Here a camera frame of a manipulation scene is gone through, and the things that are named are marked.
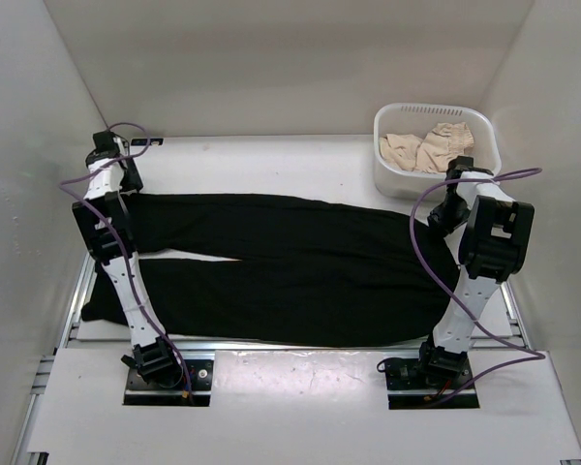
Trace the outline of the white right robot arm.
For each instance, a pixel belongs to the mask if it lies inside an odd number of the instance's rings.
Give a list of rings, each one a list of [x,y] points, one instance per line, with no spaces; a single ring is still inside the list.
[[[425,386],[450,386],[468,361],[471,335],[497,288],[523,267],[535,208],[507,195],[499,178],[477,168],[474,159],[459,156],[448,163],[443,201],[428,215],[429,232],[446,238],[462,231],[457,242],[460,275],[451,290],[421,255],[410,221],[412,246],[431,278],[450,296],[442,319],[420,346],[416,378]]]

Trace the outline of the black trousers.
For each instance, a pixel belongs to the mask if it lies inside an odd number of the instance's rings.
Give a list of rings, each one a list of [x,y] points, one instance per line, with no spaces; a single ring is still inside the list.
[[[153,309],[173,334],[386,346],[430,333],[449,303],[407,215],[256,194],[125,199]],[[451,290],[458,266],[414,222]]]

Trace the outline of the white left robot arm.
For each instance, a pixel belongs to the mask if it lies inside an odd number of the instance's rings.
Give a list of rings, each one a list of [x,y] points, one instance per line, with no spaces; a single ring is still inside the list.
[[[93,135],[86,156],[88,187],[80,196],[65,181],[60,188],[75,202],[72,212],[89,255],[116,292],[119,314],[130,331],[132,353],[123,362],[147,383],[187,390],[187,369],[157,317],[140,274],[138,248],[124,194],[139,192],[141,177],[127,141],[111,129]]]

